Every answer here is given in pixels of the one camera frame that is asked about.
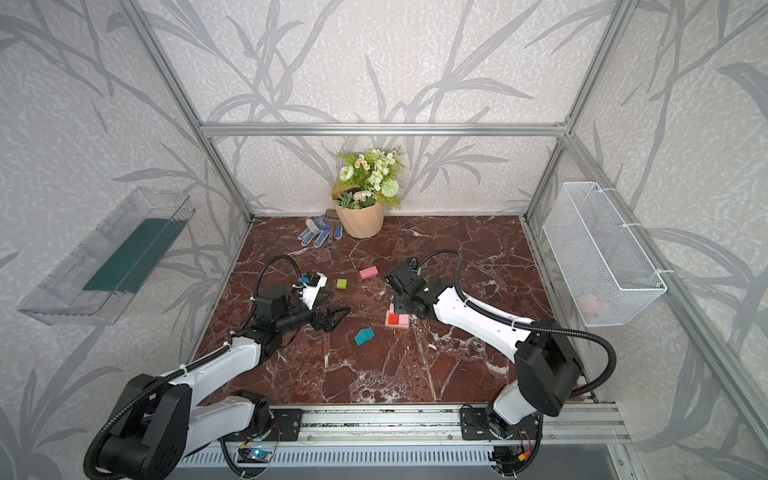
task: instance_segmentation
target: white wire mesh basket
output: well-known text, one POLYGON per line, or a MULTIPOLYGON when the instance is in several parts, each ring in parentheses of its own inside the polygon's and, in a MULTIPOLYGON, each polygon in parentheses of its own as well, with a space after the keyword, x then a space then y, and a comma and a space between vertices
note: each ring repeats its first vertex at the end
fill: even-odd
POLYGON ((544 232, 587 326, 624 325, 667 291, 595 182, 564 183, 544 232))

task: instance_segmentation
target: bouquet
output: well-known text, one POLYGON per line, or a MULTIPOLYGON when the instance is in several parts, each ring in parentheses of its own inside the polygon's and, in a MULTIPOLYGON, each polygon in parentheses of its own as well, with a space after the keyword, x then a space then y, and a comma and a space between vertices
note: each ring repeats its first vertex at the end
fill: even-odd
POLYGON ((396 178, 404 167, 398 160, 400 154, 397 147, 388 153, 378 148, 357 156, 340 153, 344 166, 332 192, 334 197, 338 197, 336 204, 352 210, 371 207, 376 202, 385 207, 400 208, 400 200, 397 199, 400 184, 396 178))

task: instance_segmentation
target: leaf pattern wallpaper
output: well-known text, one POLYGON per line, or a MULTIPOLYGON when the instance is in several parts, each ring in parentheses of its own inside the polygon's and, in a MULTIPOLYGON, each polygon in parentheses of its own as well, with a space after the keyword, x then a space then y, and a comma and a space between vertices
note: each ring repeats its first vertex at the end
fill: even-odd
MULTIPOLYGON (((640 2, 575 131, 768 392, 765 45, 764 0, 640 2)), ((532 217, 575 325, 541 225, 558 185, 580 180, 566 155, 532 217)), ((596 330, 621 352, 604 395, 651 478, 768 478, 768 459, 663 300, 596 330)))
POLYGON ((186 362, 247 231, 117 4, 0 2, 0 478, 83 478, 125 382, 186 362), (113 326, 16 310, 136 187, 197 213, 113 326))
MULTIPOLYGON (((142 0, 206 122, 562 122, 615 1, 142 0)), ((112 28, 121 28, 115 18, 112 28)), ((400 146, 407 213, 525 211, 553 138, 220 137, 256 212, 332 206, 336 153, 400 146)))

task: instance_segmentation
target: teal block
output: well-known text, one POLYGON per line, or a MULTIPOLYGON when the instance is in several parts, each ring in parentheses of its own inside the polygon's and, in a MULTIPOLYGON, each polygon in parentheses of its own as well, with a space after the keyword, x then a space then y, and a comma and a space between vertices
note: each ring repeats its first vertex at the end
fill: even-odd
POLYGON ((357 335, 355 335, 355 341, 358 345, 362 345, 374 336, 376 336, 376 334, 372 329, 362 329, 357 333, 357 335))

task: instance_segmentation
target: flower pot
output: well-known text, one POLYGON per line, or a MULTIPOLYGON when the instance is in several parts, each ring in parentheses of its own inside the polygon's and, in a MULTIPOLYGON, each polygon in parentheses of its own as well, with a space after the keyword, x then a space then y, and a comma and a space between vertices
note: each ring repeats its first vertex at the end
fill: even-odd
POLYGON ((376 235, 384 224, 384 206, 381 204, 350 210, 336 205, 344 230, 355 238, 370 238, 376 235))

